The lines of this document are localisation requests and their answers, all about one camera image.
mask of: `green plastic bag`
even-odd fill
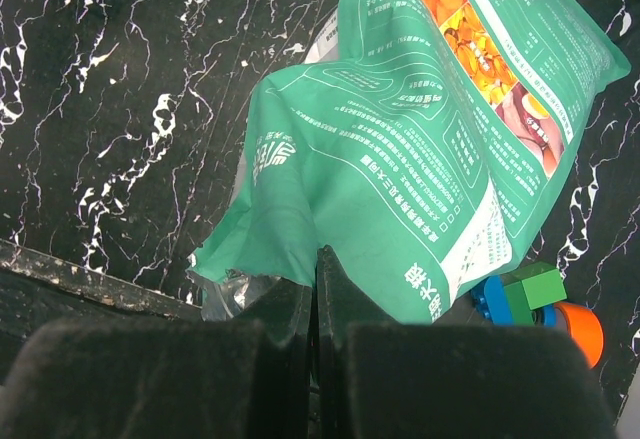
[[[431,323],[518,267],[630,66],[574,0],[340,0],[337,23],[339,60],[255,89],[246,177],[192,272],[313,285],[329,244],[388,314]]]

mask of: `green toy block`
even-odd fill
[[[505,286],[504,292],[507,295],[513,323],[517,326],[533,326],[533,316],[522,282],[514,282]]]
[[[567,298],[560,272],[544,262],[517,269],[505,276],[505,284],[522,284],[531,311]]]

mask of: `green package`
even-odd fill
[[[574,0],[340,0],[327,31],[312,52],[338,60],[256,87],[247,174],[192,273],[313,285],[329,244],[388,314],[431,323],[518,267],[629,63]]]

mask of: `plastic bag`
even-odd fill
[[[313,285],[330,244],[388,314],[431,323],[520,264],[630,66],[574,0],[340,0],[337,21],[314,47],[339,60],[256,87],[247,174],[192,273]]]

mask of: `marble countertop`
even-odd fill
[[[640,7],[578,1],[633,70],[596,98],[529,257],[601,318],[616,412],[640,354]],[[0,0],[0,257],[28,248],[198,304],[187,257],[228,203],[250,92],[301,62],[337,2]]]

